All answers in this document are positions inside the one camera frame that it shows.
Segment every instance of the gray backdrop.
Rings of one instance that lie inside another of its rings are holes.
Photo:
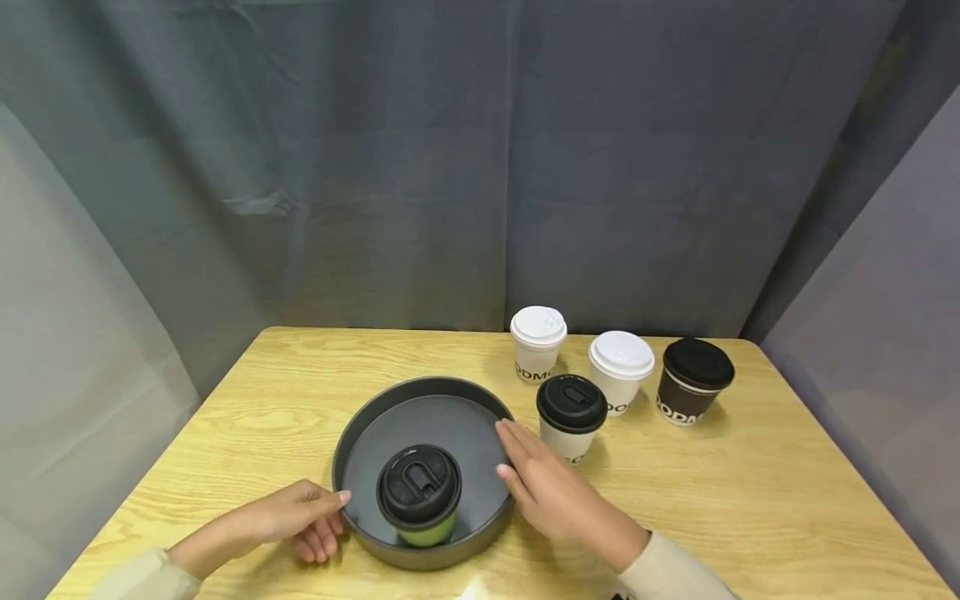
[[[958,6],[0,0],[0,595],[52,586],[264,326],[497,330],[533,302],[574,331],[776,325],[960,585],[950,304],[902,311],[956,297],[956,119],[868,202],[960,80]]]
[[[763,343],[960,590],[960,88]]]
[[[0,7],[0,86],[202,394],[265,323],[735,336],[892,0]]]

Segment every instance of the hand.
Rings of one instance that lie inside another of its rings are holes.
[[[617,509],[529,429],[511,420],[496,433],[514,464],[498,465],[524,518],[553,541],[582,544],[617,573],[646,548],[650,532]]]
[[[324,563],[337,553],[337,536],[344,534],[340,509],[349,500],[348,491],[334,494],[301,479],[230,511],[223,519],[251,536],[251,550],[287,540],[308,563]]]
[[[349,500],[348,491],[331,493],[301,479],[210,521],[168,554],[198,579],[271,541],[286,540],[308,563],[323,563],[337,552],[336,537],[344,533],[340,509]]]

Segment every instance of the white lid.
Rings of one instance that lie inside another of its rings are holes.
[[[566,322],[556,308],[527,306],[510,319],[510,332],[531,346],[553,346],[566,337]]]
[[[600,371],[619,379],[643,379],[657,362],[650,346],[626,331],[598,335],[590,343],[590,360]]]

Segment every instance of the cup lid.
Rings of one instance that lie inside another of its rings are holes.
[[[527,306],[510,319],[510,332],[531,346],[553,346],[566,337],[566,322],[556,308]]]
[[[460,468],[449,452],[430,444],[412,445],[395,454],[377,480],[380,512],[397,529],[429,529],[453,513],[460,502]]]
[[[607,398],[580,375],[554,375],[537,390],[537,410],[551,427],[572,434],[596,431],[607,419]]]
[[[590,344],[589,355],[600,371],[620,379],[643,379],[656,364],[650,346],[626,331],[601,333]]]
[[[683,338],[666,347],[663,366],[681,382],[709,391],[723,390],[735,375],[726,352],[696,338]]]

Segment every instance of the finger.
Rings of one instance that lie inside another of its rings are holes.
[[[534,497],[530,495],[527,487],[523,485],[523,480],[520,479],[519,474],[517,474],[515,470],[506,465],[497,465],[496,474],[503,480],[503,483],[507,485],[507,490],[510,491],[510,495],[514,497],[516,503],[520,506],[520,510],[525,515],[533,510],[537,502],[534,500]]]
[[[301,479],[276,493],[292,501],[301,502],[305,500],[316,500],[321,496],[327,495],[329,492],[309,479]]]
[[[313,528],[307,527],[303,530],[303,533],[301,533],[300,536],[306,540],[307,544],[310,546],[310,549],[313,550],[314,562],[326,562],[324,543],[320,541],[320,536],[317,535],[317,532],[314,531]]]
[[[524,425],[515,421],[509,421],[507,426],[530,456],[542,456],[547,452],[548,446],[543,443],[543,440]]]
[[[305,563],[313,563],[314,554],[313,550],[310,549],[310,546],[307,544],[306,540],[300,536],[293,536],[287,540],[288,543],[293,547],[297,552],[297,556],[300,557]]]
[[[349,490],[342,492],[329,493],[316,500],[298,502],[294,505],[296,511],[299,511],[300,522],[306,527],[313,521],[332,515],[344,508],[350,502],[351,493]]]
[[[332,515],[328,515],[326,521],[330,524],[330,529],[333,530],[333,535],[342,536],[344,534],[344,518],[340,511]]]
[[[527,459],[528,452],[526,448],[524,448],[516,438],[507,420],[499,420],[496,422],[496,435],[499,436],[500,443],[503,444],[503,449],[506,450],[510,462],[514,465],[520,465]]]
[[[320,544],[323,545],[326,556],[332,558],[337,553],[337,537],[333,534],[330,523],[322,518],[313,524],[313,528],[320,536]]]

